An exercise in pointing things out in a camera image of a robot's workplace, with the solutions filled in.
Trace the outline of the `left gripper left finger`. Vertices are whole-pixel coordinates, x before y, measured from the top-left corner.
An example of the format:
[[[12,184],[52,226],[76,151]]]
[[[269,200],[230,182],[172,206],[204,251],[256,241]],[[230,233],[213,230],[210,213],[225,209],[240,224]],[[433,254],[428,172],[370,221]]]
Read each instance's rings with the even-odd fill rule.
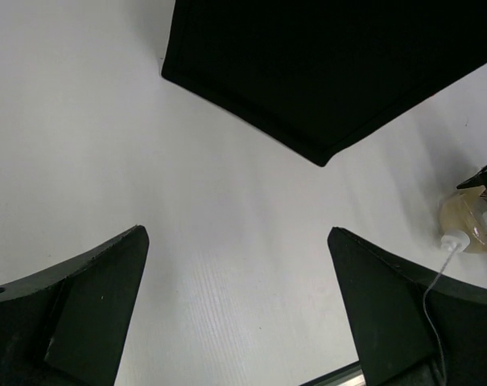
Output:
[[[134,226],[0,285],[0,385],[112,385],[149,249]]]

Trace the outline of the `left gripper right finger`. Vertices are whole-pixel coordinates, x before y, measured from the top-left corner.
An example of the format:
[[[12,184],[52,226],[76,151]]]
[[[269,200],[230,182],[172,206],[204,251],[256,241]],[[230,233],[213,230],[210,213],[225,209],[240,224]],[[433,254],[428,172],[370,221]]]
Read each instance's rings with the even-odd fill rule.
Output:
[[[328,248],[368,385],[487,385],[487,289],[344,228]]]

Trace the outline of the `amber soap refill bottle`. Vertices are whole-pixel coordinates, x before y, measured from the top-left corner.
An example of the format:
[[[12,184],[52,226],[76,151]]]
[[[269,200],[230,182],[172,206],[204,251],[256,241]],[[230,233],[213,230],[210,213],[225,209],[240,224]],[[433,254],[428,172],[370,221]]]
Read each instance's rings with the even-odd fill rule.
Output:
[[[487,188],[457,189],[441,204],[439,222],[443,233],[460,230],[468,235],[466,253],[487,253]]]

